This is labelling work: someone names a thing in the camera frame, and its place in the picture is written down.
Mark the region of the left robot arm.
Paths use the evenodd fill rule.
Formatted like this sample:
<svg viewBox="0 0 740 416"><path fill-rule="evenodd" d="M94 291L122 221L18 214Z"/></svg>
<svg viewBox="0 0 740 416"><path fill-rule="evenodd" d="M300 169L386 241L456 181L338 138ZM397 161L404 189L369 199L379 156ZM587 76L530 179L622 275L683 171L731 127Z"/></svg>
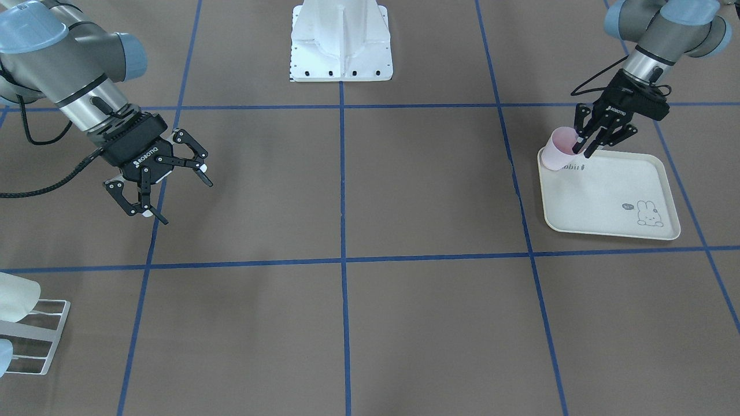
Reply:
<svg viewBox="0 0 740 416"><path fill-rule="evenodd" d="M634 49L615 62L618 71L592 105L576 106L573 152L589 158L602 146L632 135L634 115L661 121L669 113L671 88L666 75L682 56L701 58L724 50L732 26L719 15L718 1L618 1L604 18L606 34L633 42Z"/></svg>

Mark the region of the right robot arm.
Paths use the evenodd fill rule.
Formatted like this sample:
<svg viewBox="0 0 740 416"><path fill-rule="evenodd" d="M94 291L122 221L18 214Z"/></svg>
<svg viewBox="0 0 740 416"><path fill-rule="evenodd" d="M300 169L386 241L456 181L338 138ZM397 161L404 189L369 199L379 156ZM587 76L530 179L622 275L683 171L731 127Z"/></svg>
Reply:
<svg viewBox="0 0 740 416"><path fill-rule="evenodd" d="M193 171L206 186L207 150L185 129L169 130L118 88L146 73L146 51L135 35L108 32L76 5L60 1L3 1L2 104L18 106L24 134L34 146L27 120L29 103L47 98L67 118L67 127L84 132L95 150L61 181L28 192L6 192L3 199L30 198L57 190L96 158L119 170L103 186L128 216L167 219L151 202L151 187L174 168Z"/></svg>

